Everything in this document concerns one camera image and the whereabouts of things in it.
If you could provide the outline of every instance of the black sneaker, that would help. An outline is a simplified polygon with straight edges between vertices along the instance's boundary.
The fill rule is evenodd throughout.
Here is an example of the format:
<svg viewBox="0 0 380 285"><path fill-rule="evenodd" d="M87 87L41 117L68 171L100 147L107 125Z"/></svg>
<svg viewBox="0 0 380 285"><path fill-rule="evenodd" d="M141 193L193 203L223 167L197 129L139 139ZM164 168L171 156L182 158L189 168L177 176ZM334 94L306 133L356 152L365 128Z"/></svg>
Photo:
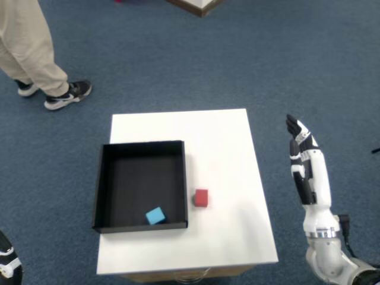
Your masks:
<svg viewBox="0 0 380 285"><path fill-rule="evenodd" d="M82 101L92 91L91 82L88 80L69 83L69 90L59 97L46 95L44 106L47 110L58 110L71 103Z"/></svg>
<svg viewBox="0 0 380 285"><path fill-rule="evenodd" d="M18 95L22 97L32 96L39 88L34 83L25 84L19 80L15 80L18 85Z"/></svg>

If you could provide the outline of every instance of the black box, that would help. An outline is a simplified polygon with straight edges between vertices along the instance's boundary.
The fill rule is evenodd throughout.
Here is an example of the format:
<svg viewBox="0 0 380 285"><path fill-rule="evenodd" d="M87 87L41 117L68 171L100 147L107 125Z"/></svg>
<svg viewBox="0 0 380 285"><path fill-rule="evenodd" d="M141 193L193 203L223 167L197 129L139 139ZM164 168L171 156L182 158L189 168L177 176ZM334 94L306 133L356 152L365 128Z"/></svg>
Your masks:
<svg viewBox="0 0 380 285"><path fill-rule="evenodd" d="M145 214L161 207L163 224L149 225ZM180 229L188 226L183 141L103 146L93 229L99 233Z"/></svg>

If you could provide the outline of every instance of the robotic arm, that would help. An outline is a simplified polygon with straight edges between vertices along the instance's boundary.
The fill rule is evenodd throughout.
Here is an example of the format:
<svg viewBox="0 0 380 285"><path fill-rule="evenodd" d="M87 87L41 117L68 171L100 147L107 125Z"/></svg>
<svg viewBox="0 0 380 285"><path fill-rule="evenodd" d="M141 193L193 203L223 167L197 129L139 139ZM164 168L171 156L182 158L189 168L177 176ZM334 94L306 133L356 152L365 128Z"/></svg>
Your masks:
<svg viewBox="0 0 380 285"><path fill-rule="evenodd" d="M309 248L306 260L321 280L340 285L380 285L380 271L369 264L349 258L341 250L338 237L344 215L334 216L324 155L310 131L287 115L290 162L294 182L306 211L303 230Z"/></svg>
<svg viewBox="0 0 380 285"><path fill-rule="evenodd" d="M7 237L0 231L0 285L20 285L22 278L21 262Z"/></svg>

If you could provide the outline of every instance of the white table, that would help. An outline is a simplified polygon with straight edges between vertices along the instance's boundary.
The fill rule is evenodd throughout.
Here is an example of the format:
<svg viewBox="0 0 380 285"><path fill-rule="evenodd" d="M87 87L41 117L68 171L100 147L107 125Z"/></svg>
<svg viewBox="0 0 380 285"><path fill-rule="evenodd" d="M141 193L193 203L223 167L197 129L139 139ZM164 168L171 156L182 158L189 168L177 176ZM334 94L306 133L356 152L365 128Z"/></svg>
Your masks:
<svg viewBox="0 0 380 285"><path fill-rule="evenodd" d="M245 109L113 115L110 143L183 140L187 229L100 235L98 274L278 262ZM209 189L207 208L194 207Z"/></svg>

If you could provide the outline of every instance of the wooden base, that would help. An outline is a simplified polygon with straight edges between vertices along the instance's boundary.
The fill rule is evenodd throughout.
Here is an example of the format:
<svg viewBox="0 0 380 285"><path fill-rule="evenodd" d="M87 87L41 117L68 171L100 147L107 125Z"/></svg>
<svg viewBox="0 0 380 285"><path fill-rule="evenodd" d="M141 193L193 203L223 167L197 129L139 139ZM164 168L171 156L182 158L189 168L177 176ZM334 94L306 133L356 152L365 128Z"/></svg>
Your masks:
<svg viewBox="0 0 380 285"><path fill-rule="evenodd" d="M213 0L209 4L207 4L204 8L199 8L195 5L190 4L189 2L186 2L185 0L166 0L166 1L182 9L185 9L199 17L205 17L210 12L211 9L215 8L217 5L219 5L222 2L222 0Z"/></svg>
<svg viewBox="0 0 380 285"><path fill-rule="evenodd" d="M237 276L247 270L254 268L253 265L226 267L226 268L211 268L205 275L205 270L191 270L191 271L165 271L155 273L139 273L122 275L122 277L130 279L135 282L159 282L178 279L196 279L196 278L210 278L210 277L225 277Z"/></svg>

